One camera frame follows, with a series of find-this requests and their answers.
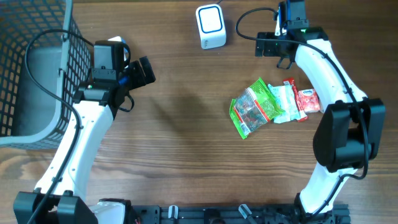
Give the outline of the teal wet wipes pack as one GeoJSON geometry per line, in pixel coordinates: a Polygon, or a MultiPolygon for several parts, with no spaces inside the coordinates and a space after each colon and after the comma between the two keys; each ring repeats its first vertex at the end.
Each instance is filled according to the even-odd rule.
{"type": "Polygon", "coordinates": [[[300,111],[297,106],[292,85],[272,86],[271,84],[268,84],[268,88],[275,96],[276,103],[284,111],[281,115],[274,118],[275,123],[281,124],[293,120],[302,122],[308,119],[305,112],[300,111]]]}

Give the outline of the green snack bag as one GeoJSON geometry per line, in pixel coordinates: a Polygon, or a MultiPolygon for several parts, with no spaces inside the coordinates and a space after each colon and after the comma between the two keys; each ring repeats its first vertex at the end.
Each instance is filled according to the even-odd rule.
{"type": "Polygon", "coordinates": [[[262,78],[233,98],[229,106],[230,118],[242,139],[284,112],[262,78]]]}

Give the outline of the orange tissue pack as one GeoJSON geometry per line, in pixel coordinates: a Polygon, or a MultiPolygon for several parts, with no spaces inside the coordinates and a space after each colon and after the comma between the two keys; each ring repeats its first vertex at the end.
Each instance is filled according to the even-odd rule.
{"type": "Polygon", "coordinates": [[[314,89],[300,90],[298,92],[305,113],[320,111],[318,95],[314,89]]]}

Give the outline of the red stick sachet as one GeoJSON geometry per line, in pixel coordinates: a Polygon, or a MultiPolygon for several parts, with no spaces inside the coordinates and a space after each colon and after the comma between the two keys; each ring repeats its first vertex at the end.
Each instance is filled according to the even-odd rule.
{"type": "Polygon", "coordinates": [[[300,115],[300,118],[297,120],[298,122],[304,122],[308,119],[308,116],[305,114],[304,112],[304,108],[303,108],[303,104],[302,101],[299,97],[299,91],[295,85],[295,80],[290,77],[290,78],[286,78],[283,80],[283,83],[285,85],[291,85],[292,86],[292,91],[294,93],[294,98],[295,98],[295,103],[297,105],[297,109],[298,109],[298,113],[300,115]]]}

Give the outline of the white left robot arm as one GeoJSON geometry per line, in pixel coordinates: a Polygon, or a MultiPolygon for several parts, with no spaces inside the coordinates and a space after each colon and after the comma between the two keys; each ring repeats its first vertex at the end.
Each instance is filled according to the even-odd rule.
{"type": "Polygon", "coordinates": [[[104,135],[129,92],[155,82],[147,57],[130,61],[124,42],[94,44],[90,77],[76,89],[67,130],[50,167],[33,192],[19,192],[14,201],[18,223],[135,223],[130,200],[105,198],[85,203],[86,185],[104,135]]]}

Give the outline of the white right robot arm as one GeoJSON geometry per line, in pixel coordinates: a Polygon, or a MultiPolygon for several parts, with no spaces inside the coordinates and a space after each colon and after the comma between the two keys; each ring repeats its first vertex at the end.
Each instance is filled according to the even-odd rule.
{"type": "Polygon", "coordinates": [[[313,137],[317,164],[296,196],[301,223],[329,219],[348,179],[362,180],[377,156],[386,108],[349,78],[321,27],[310,27],[304,1],[282,1],[275,32],[258,33],[257,55],[289,59],[303,70],[320,100],[323,117],[313,137]]]}

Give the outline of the white barcode scanner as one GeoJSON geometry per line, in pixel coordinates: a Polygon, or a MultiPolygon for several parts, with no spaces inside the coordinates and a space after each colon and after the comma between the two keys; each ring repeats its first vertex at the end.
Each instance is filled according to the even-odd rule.
{"type": "Polygon", "coordinates": [[[200,6],[195,12],[200,45],[203,50],[222,47],[226,43],[223,11],[218,4],[200,6]]]}

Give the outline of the grey plastic mesh basket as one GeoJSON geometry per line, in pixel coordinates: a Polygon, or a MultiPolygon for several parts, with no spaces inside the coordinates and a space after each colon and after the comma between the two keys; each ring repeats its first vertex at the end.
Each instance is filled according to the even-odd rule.
{"type": "Polygon", "coordinates": [[[53,149],[67,129],[67,103],[91,67],[73,2],[1,1],[1,147],[53,149]]]}

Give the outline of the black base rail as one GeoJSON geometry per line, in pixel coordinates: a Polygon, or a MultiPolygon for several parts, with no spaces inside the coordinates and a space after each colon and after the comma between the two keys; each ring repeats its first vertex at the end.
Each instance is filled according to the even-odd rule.
{"type": "Polygon", "coordinates": [[[132,223],[153,224],[210,224],[210,223],[258,223],[283,224],[303,223],[299,209],[292,204],[263,205],[248,207],[169,207],[134,206],[132,223]]]}

